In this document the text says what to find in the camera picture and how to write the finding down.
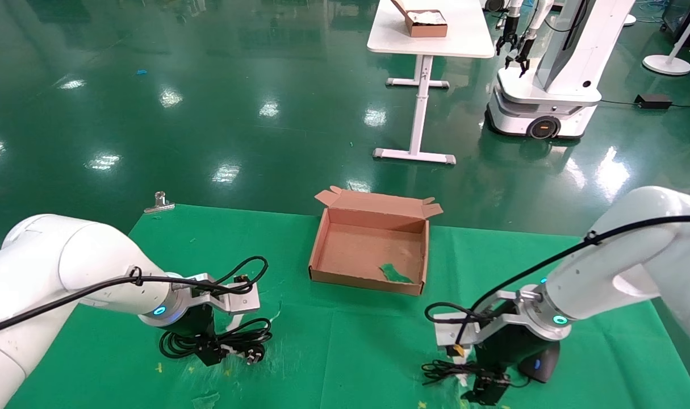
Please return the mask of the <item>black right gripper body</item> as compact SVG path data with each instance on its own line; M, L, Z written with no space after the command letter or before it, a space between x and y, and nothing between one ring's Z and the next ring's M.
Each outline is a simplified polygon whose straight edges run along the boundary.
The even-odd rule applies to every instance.
M507 323L475 344L475 365L480 370L503 372L552 343L552 339L545 339L530 326Z

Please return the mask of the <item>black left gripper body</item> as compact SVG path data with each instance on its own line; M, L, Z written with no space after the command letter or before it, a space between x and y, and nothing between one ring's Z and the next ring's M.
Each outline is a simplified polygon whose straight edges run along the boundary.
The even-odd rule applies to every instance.
M189 348L195 344L194 337L214 333L214 311L212 306L192 306L172 324L172 349Z

